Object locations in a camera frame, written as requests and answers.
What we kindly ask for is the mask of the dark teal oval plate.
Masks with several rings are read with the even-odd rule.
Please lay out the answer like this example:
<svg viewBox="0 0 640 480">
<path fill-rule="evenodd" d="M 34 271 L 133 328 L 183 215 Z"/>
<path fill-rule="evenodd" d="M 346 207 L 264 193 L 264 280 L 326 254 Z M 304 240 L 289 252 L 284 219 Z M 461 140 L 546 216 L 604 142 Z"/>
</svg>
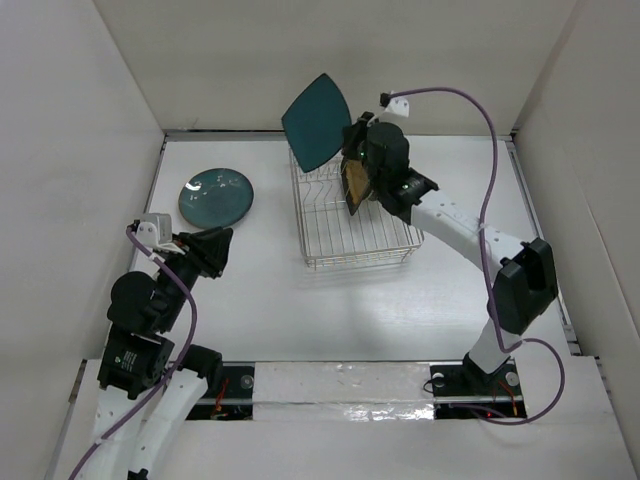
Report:
<svg viewBox="0 0 640 480">
<path fill-rule="evenodd" d="M 351 114 L 337 84 L 323 73 L 296 97 L 281 124 L 299 168 L 309 173 L 340 150 L 342 130 L 351 125 Z"/>
</svg>

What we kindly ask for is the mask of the black square amber plate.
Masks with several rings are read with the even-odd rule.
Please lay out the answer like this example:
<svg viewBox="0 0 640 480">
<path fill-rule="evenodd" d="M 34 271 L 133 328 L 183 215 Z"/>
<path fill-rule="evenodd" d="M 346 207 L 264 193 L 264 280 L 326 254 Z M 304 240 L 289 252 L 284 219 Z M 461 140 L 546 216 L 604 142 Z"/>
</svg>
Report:
<svg viewBox="0 0 640 480">
<path fill-rule="evenodd" d="M 349 214 L 354 216 L 361 203 L 371 195 L 369 177 L 363 164 L 344 158 L 341 162 L 341 183 Z"/>
</svg>

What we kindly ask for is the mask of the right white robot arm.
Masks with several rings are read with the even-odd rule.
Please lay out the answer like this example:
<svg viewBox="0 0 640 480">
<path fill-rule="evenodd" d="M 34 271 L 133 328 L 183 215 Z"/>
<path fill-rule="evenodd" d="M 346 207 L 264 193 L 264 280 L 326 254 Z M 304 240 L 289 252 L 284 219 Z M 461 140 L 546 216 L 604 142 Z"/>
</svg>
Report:
<svg viewBox="0 0 640 480">
<path fill-rule="evenodd" d="M 341 153 L 350 211 L 373 197 L 387 213 L 440 240 L 482 272 L 489 318 L 461 372 L 467 389 L 486 392 L 530 324 L 557 298 L 551 246 L 541 238 L 518 239 L 465 213 L 411 167 L 402 130 L 370 112 L 343 127 Z"/>
</svg>

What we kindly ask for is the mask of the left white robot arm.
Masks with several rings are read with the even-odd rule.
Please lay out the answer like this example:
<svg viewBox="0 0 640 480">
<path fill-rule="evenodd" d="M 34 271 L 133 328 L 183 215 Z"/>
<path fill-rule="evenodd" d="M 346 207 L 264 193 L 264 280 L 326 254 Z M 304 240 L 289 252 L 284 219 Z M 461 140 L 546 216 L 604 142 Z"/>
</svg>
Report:
<svg viewBox="0 0 640 480">
<path fill-rule="evenodd" d="M 221 354 L 193 342 L 192 289 L 222 275 L 232 229 L 175 234 L 170 216 L 148 215 L 125 233 L 158 271 L 130 271 L 111 289 L 91 444 L 72 479 L 156 478 L 196 402 L 222 387 Z"/>
</svg>

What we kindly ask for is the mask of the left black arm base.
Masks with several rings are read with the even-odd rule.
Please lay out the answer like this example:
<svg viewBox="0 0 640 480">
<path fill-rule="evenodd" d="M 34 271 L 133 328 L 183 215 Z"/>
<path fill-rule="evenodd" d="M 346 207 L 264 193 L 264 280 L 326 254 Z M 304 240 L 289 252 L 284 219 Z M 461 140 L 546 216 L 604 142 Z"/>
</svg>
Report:
<svg viewBox="0 0 640 480">
<path fill-rule="evenodd" d="M 243 421 L 253 418 L 255 363 L 225 363 L 219 388 L 207 392 L 187 415 L 189 421 Z"/>
</svg>

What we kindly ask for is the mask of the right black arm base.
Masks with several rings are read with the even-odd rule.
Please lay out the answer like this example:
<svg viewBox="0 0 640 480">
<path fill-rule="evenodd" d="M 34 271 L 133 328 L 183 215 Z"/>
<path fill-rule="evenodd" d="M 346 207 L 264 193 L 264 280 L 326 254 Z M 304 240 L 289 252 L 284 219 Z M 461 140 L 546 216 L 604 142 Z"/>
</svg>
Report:
<svg viewBox="0 0 640 480">
<path fill-rule="evenodd" d="M 527 418 L 513 361 L 503 364 L 488 379 L 473 377 L 461 362 L 430 364 L 429 375 L 423 390 L 433 398 L 437 420 Z"/>
</svg>

